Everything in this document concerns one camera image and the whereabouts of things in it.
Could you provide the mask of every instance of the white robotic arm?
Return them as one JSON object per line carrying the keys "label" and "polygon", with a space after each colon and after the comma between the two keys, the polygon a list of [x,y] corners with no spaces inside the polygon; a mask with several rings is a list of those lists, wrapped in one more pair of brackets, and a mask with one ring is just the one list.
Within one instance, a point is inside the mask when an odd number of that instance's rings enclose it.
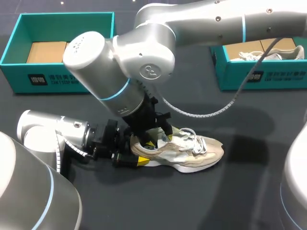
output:
{"label": "white robotic arm", "polygon": [[67,69],[137,136],[171,127],[136,80],[165,82],[173,73],[175,48],[227,45],[275,37],[307,36],[305,0],[199,1],[144,6],[134,29],[105,39],[97,32],[75,38],[63,57]]}

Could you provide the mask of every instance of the shoe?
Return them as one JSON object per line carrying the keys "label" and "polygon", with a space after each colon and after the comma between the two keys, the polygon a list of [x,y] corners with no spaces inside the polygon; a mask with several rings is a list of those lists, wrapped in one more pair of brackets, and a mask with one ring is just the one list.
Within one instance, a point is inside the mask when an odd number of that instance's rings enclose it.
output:
{"label": "shoe", "polygon": [[150,159],[145,166],[169,165],[182,173],[193,173],[215,165],[224,154],[221,142],[196,135],[189,128],[173,128],[172,140],[161,128],[148,133],[157,140],[158,148],[142,146],[136,136],[130,138],[131,152]]}
{"label": "shoe", "polygon": [[[263,52],[261,51],[254,51],[251,53],[240,52],[240,58],[235,58],[231,61],[256,61],[259,60],[262,55]],[[264,60],[298,60],[304,58],[304,48],[302,46],[297,46],[295,49],[291,50],[272,49]]]}
{"label": "shoe", "polygon": [[268,56],[273,54],[277,54],[278,56],[280,56],[281,60],[305,59],[304,48],[302,46],[297,46],[295,49],[290,50],[272,49],[268,53]]}

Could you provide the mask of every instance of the white cable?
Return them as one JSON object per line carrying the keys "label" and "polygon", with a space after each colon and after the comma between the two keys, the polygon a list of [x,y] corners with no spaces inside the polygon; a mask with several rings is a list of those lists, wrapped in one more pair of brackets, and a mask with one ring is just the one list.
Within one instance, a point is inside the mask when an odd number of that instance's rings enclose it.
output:
{"label": "white cable", "polygon": [[254,65],[254,67],[250,70],[250,72],[247,74],[247,76],[245,77],[245,79],[243,80],[243,82],[241,83],[239,89],[237,90],[237,92],[235,93],[233,99],[231,100],[231,102],[229,102],[224,108],[211,113],[211,114],[190,114],[187,112],[184,112],[176,107],[174,107],[171,103],[169,103],[162,95],[161,93],[158,91],[158,89],[153,86],[154,91],[162,98],[163,102],[168,105],[171,109],[175,110],[176,112],[183,114],[185,116],[189,116],[189,117],[195,117],[195,118],[208,118],[208,117],[213,117],[216,115],[221,114],[222,112],[225,112],[227,109],[229,109],[236,101],[236,99],[238,98],[239,94],[241,93],[241,91],[243,90],[245,84],[247,83],[247,81],[249,80],[250,76],[254,73],[254,71],[257,69],[257,67],[261,64],[261,62],[264,60],[264,58],[267,56],[267,54],[270,52],[270,50],[274,47],[274,45],[276,43],[278,43],[282,38],[276,38],[271,44],[270,46],[267,48],[267,50],[264,52],[264,54],[260,57],[260,59],[257,61],[257,63]]}
{"label": "white cable", "polygon": [[58,134],[56,133],[56,157],[57,157],[57,172],[61,173],[61,153],[59,149],[59,138]]}
{"label": "white cable", "polygon": [[64,138],[64,141],[65,143],[72,149],[74,150],[75,152],[79,153],[81,156],[85,157],[88,155],[88,153],[86,152],[83,152],[82,150],[78,149],[77,147],[75,147],[73,144],[71,144],[65,137],[64,135],[62,135],[60,129],[59,129],[59,125],[57,124],[57,130],[56,130],[56,133],[59,133],[63,138]]}
{"label": "white cable", "polygon": [[74,150],[75,152],[79,153],[81,156],[85,157],[87,155],[86,152],[83,152],[82,150],[78,149],[77,147],[75,147],[73,144],[71,144],[65,137],[64,138],[64,141],[65,143],[72,149]]}

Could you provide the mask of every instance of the black floor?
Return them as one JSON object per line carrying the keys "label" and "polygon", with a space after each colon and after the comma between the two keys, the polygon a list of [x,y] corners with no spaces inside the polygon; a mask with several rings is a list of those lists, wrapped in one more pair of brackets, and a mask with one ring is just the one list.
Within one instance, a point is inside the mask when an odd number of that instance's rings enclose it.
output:
{"label": "black floor", "polygon": [[[0,54],[22,12],[115,11],[118,34],[133,26],[141,6],[152,0],[0,0]],[[156,0],[185,3],[191,0]],[[178,49],[176,70],[160,87],[175,106],[208,113],[234,92],[220,92],[205,46]],[[224,143],[216,166],[195,174],[173,168],[114,169],[99,161],[95,170],[72,166],[70,180],[83,202],[81,230],[278,230],[278,188],[287,151],[302,128],[307,91],[243,93],[224,114],[192,119],[172,113],[171,123]],[[114,118],[90,95],[16,96],[0,72],[0,130],[16,138],[23,111],[105,122]],[[168,111],[160,103],[158,110]]]}

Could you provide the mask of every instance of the white shoe sole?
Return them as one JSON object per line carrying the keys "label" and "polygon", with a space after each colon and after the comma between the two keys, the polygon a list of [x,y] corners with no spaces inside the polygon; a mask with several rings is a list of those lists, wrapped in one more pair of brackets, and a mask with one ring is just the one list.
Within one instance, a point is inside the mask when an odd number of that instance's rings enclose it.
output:
{"label": "white shoe sole", "polygon": [[185,167],[185,166],[181,166],[179,164],[167,164],[166,162],[160,163],[158,161],[153,161],[153,160],[149,161],[149,163],[145,166],[146,167],[155,167],[155,166],[159,166],[159,165],[168,165],[168,166],[172,166],[173,168],[177,169],[181,173],[194,173],[194,172],[198,172],[198,171],[210,168],[211,166],[213,166],[217,162],[219,162],[219,160],[217,160],[216,162],[213,162],[212,164],[204,165],[204,166],[201,166],[201,167]]}

